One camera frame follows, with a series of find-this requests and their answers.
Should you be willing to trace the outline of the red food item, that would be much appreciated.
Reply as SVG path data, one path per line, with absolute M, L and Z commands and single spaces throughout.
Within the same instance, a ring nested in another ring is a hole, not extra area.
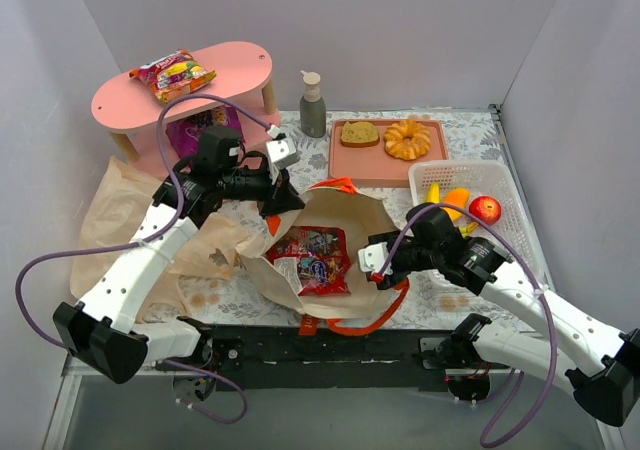
M 491 196 L 479 196 L 469 205 L 469 212 L 487 225 L 496 224 L 502 216 L 499 201 Z

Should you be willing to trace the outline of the yellow banana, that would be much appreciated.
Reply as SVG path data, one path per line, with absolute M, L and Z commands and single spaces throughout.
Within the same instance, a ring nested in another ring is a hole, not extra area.
M 445 197 L 441 197 L 440 185 L 438 182 L 434 182 L 429 187 L 424 203 L 441 203 L 443 202 Z M 478 227 L 478 224 L 475 221 L 472 221 L 466 226 L 462 226 L 459 229 L 461 230 L 463 236 L 469 236 L 471 233 Z

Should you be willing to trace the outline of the orange Fox's candy bag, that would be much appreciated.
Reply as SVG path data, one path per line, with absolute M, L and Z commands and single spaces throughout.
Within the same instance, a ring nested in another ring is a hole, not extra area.
M 203 88 L 217 74 L 207 70 L 186 49 L 178 49 L 133 69 L 128 76 L 139 79 L 161 104 L 166 105 Z

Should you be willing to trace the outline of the orange plastic grocery bag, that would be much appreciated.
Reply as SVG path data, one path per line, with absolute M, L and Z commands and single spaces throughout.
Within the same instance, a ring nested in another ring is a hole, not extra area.
M 160 181 L 113 157 L 82 223 L 78 246 L 125 243 L 141 224 Z M 239 276 L 236 246 L 249 238 L 239 221 L 211 214 L 163 272 L 136 316 L 138 323 L 192 315 L 222 301 Z

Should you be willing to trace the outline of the brown cracker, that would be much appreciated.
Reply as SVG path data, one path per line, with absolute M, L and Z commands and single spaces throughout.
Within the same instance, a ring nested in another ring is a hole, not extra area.
M 367 148 L 380 142 L 378 129 L 370 122 L 346 122 L 341 130 L 340 142 L 349 148 Z

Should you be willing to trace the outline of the snack packets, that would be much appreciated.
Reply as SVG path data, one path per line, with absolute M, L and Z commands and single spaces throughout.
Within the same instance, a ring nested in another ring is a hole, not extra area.
M 348 295 L 346 234 L 336 227 L 294 226 L 265 254 L 300 297 Z

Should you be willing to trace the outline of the orange fruit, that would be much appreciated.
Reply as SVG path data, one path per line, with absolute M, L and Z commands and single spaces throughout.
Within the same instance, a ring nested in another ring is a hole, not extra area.
M 457 208 L 465 209 L 470 197 L 471 192 L 468 189 L 455 188 L 445 196 L 443 202 L 445 204 L 448 204 L 449 206 L 453 205 Z M 458 210 L 450 208 L 449 206 L 443 207 L 443 210 L 447 213 L 452 222 L 456 222 L 462 216 L 462 213 Z

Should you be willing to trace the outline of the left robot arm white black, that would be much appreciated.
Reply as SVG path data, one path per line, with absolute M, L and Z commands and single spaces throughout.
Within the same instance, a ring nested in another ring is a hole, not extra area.
M 181 317 L 157 330 L 135 319 L 147 295 L 177 252 L 226 200 L 254 201 L 263 218 L 301 210 L 289 166 L 299 160 L 293 140 L 268 131 L 256 169 L 243 165 L 242 141 L 229 127 L 206 129 L 198 151 L 181 159 L 152 197 L 143 221 L 121 254 L 75 305 L 60 304 L 53 322 L 69 354 L 116 384 L 130 380 L 147 362 L 178 357 L 193 370 L 213 356 L 204 327 Z

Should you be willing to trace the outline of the purple snack packet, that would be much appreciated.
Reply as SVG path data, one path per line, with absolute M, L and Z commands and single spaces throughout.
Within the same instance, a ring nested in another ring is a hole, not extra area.
M 166 135 L 179 159 L 194 155 L 203 131 L 220 125 L 242 131 L 238 112 L 229 106 L 218 106 L 166 125 Z

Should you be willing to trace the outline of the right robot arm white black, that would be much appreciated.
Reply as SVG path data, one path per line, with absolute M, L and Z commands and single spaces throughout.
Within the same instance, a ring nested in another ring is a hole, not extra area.
M 499 235 L 465 237 L 446 204 L 420 204 L 400 231 L 372 235 L 360 270 L 378 289 L 413 272 L 435 270 L 455 286 L 515 315 L 531 338 L 471 314 L 438 354 L 450 365 L 498 363 L 545 379 L 571 394 L 591 417 L 622 426 L 639 399 L 639 332 L 623 332 L 579 310 L 543 285 Z

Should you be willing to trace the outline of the beige canvas tote bag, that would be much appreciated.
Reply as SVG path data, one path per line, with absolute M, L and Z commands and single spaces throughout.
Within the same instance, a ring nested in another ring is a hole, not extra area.
M 348 178 L 320 182 L 301 195 L 302 210 L 266 219 L 267 232 L 244 241 L 236 251 L 259 292 L 267 299 L 327 322 L 342 336 L 362 337 L 379 330 L 402 305 L 410 288 L 403 279 L 379 290 L 358 267 L 357 251 L 372 235 L 395 232 L 397 226 L 382 201 L 360 193 Z M 274 267 L 266 253 L 295 226 L 335 227 L 346 233 L 346 253 L 352 265 L 346 272 L 346 296 L 301 296 L 287 275 Z

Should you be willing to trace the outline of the croissant bread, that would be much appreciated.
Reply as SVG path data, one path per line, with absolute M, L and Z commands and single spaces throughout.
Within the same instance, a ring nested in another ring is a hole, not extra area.
M 429 129 L 415 120 L 391 124 L 384 133 L 385 151 L 396 159 L 413 161 L 431 150 Z

